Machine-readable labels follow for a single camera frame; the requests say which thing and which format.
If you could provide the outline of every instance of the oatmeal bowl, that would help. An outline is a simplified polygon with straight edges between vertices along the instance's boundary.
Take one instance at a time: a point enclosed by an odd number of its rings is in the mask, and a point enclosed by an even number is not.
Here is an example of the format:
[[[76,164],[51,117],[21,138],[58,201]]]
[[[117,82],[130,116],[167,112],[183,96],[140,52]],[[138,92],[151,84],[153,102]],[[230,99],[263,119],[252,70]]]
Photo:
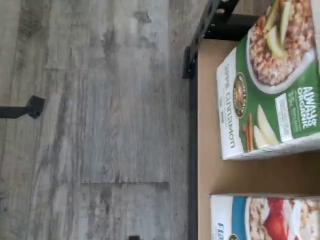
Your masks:
[[[246,236],[251,240],[316,240],[320,207],[309,199],[248,198]]]
[[[287,90],[316,59],[311,0],[276,0],[249,31],[246,59],[262,92]]]

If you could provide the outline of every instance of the gray wood plank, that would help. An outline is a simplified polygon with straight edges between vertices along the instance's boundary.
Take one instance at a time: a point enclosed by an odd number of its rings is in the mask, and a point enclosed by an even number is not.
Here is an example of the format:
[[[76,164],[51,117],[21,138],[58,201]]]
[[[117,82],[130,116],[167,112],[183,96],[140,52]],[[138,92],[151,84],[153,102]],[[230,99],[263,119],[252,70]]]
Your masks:
[[[170,240],[170,189],[159,184],[82,186],[79,240]]]
[[[49,13],[47,3],[42,0],[22,1],[16,52],[12,52],[15,62],[9,91],[11,106],[25,106],[32,95],[44,95],[45,24]],[[0,204],[5,209],[1,216],[0,239],[20,240],[26,237],[41,124],[41,120],[35,121],[29,116],[7,121],[0,172],[0,192],[4,194]]]
[[[21,0],[0,2],[0,106],[10,103],[20,9]],[[0,120],[0,156],[4,150],[6,124],[6,120]]]
[[[170,179],[169,1],[91,1],[84,183]]]
[[[87,0],[52,0],[46,69],[88,69],[89,11]]]
[[[82,131],[88,74],[49,70],[32,183],[28,240],[78,239],[81,196]]]

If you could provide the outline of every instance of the strawberry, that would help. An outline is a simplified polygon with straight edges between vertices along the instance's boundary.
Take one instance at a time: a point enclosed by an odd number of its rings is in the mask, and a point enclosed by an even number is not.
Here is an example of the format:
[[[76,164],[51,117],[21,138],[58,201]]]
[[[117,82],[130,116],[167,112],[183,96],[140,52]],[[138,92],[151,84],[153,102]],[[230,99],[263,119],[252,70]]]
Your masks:
[[[284,208],[284,200],[281,198],[269,198],[268,204],[270,207],[270,214],[280,215]]]
[[[264,223],[272,240],[287,240],[288,233],[285,230],[285,219],[282,215],[270,214]]]

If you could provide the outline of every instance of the brand logo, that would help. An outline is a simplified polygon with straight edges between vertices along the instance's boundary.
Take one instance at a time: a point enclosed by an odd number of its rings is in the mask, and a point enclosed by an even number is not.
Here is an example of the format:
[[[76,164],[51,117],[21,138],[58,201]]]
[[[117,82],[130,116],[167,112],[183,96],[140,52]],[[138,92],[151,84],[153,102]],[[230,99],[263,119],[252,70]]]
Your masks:
[[[241,119],[244,117],[247,109],[247,83],[245,76],[239,72],[236,75],[233,86],[233,106],[236,115]]]
[[[229,237],[229,240],[239,240],[239,238],[238,238],[235,234],[232,234],[232,235]]]

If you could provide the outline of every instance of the blue label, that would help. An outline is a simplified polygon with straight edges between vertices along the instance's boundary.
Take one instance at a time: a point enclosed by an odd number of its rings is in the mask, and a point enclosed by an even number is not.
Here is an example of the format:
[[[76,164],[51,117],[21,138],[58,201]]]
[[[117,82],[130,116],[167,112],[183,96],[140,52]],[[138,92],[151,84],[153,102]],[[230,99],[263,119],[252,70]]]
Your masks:
[[[239,240],[246,240],[246,205],[247,197],[235,196],[233,197],[232,206],[232,233],[235,234]]]

